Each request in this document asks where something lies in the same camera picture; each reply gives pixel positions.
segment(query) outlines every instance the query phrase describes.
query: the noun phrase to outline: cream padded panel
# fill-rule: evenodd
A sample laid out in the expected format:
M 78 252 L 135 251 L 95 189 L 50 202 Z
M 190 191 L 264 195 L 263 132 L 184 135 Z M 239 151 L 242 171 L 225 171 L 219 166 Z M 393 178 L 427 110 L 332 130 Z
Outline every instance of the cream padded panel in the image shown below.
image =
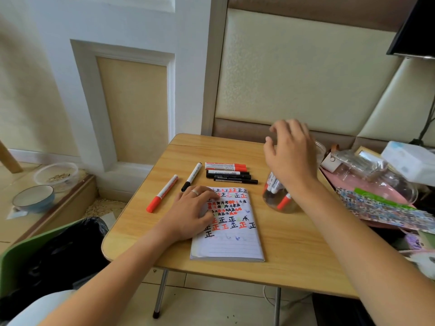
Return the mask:
M 400 59 L 394 33 L 228 9 L 216 117 L 356 135 Z
M 435 94 L 435 62 L 404 60 L 358 136 L 409 142 L 425 124 Z M 435 122 L 423 138 L 435 146 Z

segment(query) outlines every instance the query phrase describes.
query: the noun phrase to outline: green trash can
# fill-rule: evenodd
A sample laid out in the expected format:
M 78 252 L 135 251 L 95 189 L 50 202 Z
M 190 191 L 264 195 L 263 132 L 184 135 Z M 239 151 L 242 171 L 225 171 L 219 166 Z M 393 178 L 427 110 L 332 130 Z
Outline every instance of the green trash can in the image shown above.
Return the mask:
M 18 270 L 39 248 L 69 226 L 80 221 L 74 221 L 60 228 L 41 233 L 9 247 L 0 256 L 0 297 L 17 289 Z

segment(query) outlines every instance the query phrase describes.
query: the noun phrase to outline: white door frame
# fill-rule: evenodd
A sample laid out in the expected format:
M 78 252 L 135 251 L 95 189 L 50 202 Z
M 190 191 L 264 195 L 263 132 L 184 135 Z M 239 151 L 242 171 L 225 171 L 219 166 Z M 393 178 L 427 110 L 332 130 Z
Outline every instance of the white door frame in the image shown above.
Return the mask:
M 227 0 L 27 3 L 82 162 L 98 186 L 134 192 L 152 165 L 117 161 L 96 55 L 166 65 L 169 140 L 211 134 Z

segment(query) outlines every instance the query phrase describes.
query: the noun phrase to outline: tabletop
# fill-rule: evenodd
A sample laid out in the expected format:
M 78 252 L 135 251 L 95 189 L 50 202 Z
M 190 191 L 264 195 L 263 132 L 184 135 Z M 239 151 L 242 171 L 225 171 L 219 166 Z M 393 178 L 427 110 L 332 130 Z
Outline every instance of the tabletop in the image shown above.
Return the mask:
M 204 167 L 193 185 L 245 187 L 248 190 L 265 262 L 210 262 L 190 260 L 191 240 L 172 245 L 155 263 L 156 267 L 267 285 L 292 287 L 338 296 L 357 297 L 322 235 L 301 210 L 282 214 L 269 208 L 261 197 L 269 175 L 263 144 L 218 137 L 178 134 L 166 148 L 148 177 L 134 194 L 107 234 L 103 254 L 113 260 L 132 246 L 169 210 L 188 176 L 200 162 L 246 164 L 258 185 L 220 182 L 207 179 Z M 169 179 L 179 180 L 154 213 L 146 212 L 150 201 Z M 323 174 L 318 179 L 332 192 Z

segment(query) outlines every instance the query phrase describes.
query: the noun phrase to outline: pen holder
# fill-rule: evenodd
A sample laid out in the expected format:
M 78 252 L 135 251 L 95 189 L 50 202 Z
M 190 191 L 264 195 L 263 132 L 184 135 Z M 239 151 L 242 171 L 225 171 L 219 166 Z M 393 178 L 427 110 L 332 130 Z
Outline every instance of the pen holder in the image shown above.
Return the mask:
M 326 148 L 316 141 L 317 168 L 322 163 L 325 153 Z M 264 185 L 263 200 L 266 205 L 280 213 L 290 214 L 298 209 L 297 203 L 272 172 Z

